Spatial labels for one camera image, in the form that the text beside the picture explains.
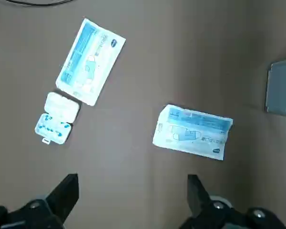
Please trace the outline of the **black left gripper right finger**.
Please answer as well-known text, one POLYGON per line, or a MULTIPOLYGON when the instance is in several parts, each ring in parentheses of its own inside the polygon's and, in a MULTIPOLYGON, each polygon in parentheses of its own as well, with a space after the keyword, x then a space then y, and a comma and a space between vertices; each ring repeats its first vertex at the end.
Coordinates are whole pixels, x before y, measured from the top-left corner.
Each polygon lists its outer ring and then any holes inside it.
POLYGON ((187 177, 187 203, 192 215, 181 229, 285 229, 284 223, 265 208, 236 210, 225 198, 211 196, 197 175, 187 177))

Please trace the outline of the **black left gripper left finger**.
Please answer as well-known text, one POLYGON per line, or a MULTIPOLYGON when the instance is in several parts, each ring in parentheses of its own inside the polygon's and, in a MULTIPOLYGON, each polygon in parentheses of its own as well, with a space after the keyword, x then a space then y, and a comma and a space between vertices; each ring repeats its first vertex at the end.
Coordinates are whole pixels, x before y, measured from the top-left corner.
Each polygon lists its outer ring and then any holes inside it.
POLYGON ((63 229, 79 199, 78 174, 68 174, 46 197, 8 212, 0 206, 0 229, 63 229))

